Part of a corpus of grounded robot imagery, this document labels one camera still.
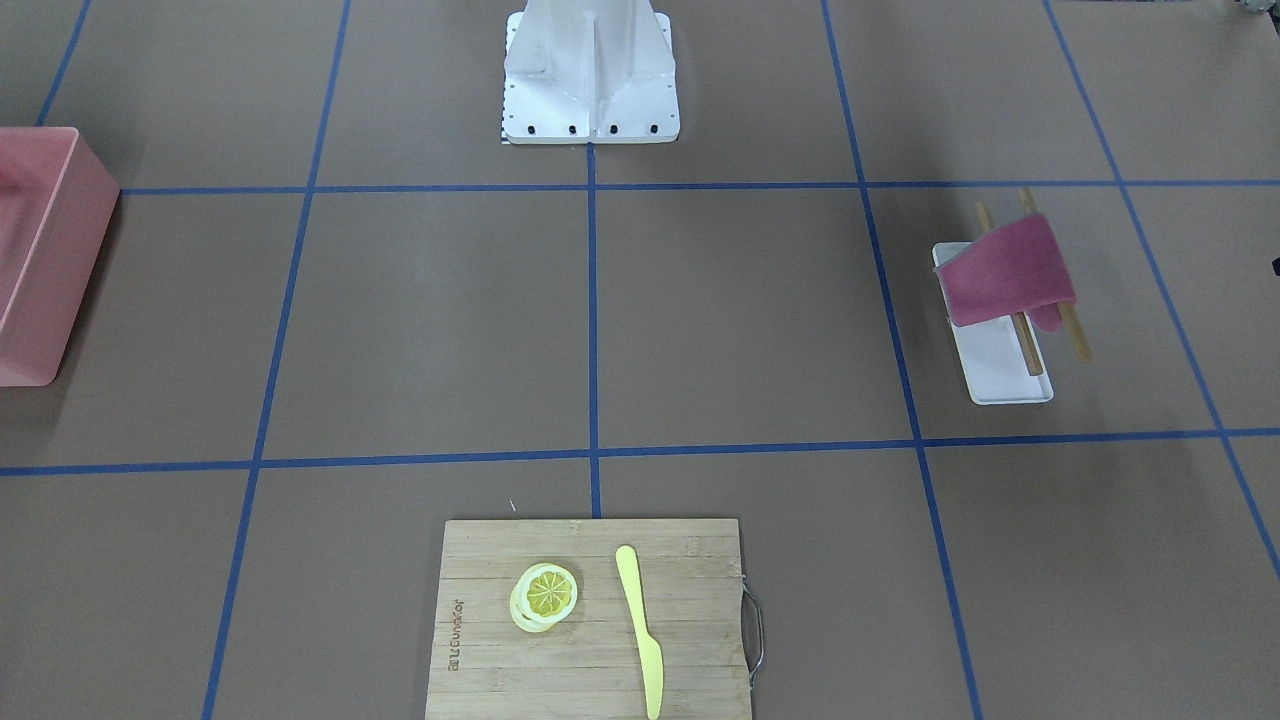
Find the white pedestal column base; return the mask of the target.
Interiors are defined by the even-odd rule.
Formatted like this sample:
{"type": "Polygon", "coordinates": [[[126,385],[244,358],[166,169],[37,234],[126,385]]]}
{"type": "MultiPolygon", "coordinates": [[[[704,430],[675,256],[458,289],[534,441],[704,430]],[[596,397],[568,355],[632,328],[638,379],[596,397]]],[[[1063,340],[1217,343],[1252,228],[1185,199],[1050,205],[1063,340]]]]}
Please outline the white pedestal column base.
{"type": "Polygon", "coordinates": [[[512,145],[672,143],[672,23],[649,1],[529,1],[506,19],[500,137],[512,145]]]}

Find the yellow plastic knife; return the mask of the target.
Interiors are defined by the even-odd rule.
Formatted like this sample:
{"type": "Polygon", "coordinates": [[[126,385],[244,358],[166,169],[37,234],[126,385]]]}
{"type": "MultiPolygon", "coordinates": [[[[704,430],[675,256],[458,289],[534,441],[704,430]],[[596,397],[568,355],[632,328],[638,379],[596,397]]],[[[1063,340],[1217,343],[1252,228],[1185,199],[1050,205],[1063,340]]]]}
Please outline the yellow plastic knife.
{"type": "Polygon", "coordinates": [[[614,552],[614,564],[636,639],[643,674],[645,715],[646,719],[659,719],[666,696],[666,664],[660,643],[649,630],[636,550],[631,544],[621,544],[614,552]]]}

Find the white rectangular tray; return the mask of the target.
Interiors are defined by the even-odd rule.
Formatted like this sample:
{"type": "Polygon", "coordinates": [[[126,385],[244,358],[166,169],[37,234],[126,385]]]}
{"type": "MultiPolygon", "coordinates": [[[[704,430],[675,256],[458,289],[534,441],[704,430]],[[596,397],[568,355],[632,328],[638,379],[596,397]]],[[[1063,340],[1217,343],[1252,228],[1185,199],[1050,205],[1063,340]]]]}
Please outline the white rectangular tray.
{"type": "Polygon", "coordinates": [[[970,400],[979,406],[1047,404],[1053,398],[1048,373],[1032,375],[1027,370],[1021,345],[1007,316],[957,325],[948,291],[942,291],[950,329],[970,400]]]}

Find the pink microfiber cloth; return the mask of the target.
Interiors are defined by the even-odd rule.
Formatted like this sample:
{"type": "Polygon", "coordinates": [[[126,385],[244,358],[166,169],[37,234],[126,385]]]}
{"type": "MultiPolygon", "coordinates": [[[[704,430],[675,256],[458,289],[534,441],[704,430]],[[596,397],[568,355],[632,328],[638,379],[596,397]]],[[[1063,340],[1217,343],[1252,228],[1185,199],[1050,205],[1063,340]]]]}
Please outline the pink microfiber cloth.
{"type": "Polygon", "coordinates": [[[1062,251],[1042,213],[983,234],[936,273],[957,327],[1024,313],[1036,328],[1059,332],[1064,325],[1059,305],[1076,301],[1062,251]]]}

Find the bamboo cutting board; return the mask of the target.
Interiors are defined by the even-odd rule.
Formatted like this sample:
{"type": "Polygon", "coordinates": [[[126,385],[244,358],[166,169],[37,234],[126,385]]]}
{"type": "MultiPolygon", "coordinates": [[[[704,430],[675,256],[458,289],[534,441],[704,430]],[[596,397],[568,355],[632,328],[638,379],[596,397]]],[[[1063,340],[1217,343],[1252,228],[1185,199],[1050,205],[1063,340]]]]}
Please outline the bamboo cutting board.
{"type": "Polygon", "coordinates": [[[445,524],[429,719],[645,719],[636,639],[614,564],[639,557],[666,664],[660,719],[749,719],[741,532],[733,519],[521,519],[445,524]],[[540,562],[568,569],[575,610],[526,633],[509,594],[540,562]]]}

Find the pink plastic bin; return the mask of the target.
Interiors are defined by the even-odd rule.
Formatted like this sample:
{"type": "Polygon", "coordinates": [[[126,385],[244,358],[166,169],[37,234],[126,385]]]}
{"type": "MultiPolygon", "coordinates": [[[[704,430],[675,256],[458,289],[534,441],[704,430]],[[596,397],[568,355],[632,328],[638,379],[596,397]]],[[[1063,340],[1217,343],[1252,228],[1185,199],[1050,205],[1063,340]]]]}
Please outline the pink plastic bin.
{"type": "Polygon", "coordinates": [[[73,127],[1,131],[1,384],[61,365],[120,186],[73,127]]]}

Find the yellow lemon slices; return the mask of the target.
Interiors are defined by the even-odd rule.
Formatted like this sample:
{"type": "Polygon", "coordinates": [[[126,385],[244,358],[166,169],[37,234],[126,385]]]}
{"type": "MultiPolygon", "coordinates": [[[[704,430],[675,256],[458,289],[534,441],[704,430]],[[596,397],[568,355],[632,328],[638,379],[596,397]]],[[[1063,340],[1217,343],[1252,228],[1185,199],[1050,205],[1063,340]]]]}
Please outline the yellow lemon slices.
{"type": "Polygon", "coordinates": [[[566,568],[540,562],[527,568],[509,594],[509,616],[526,633],[543,633],[563,621],[576,607],[579,583],[566,568]]]}

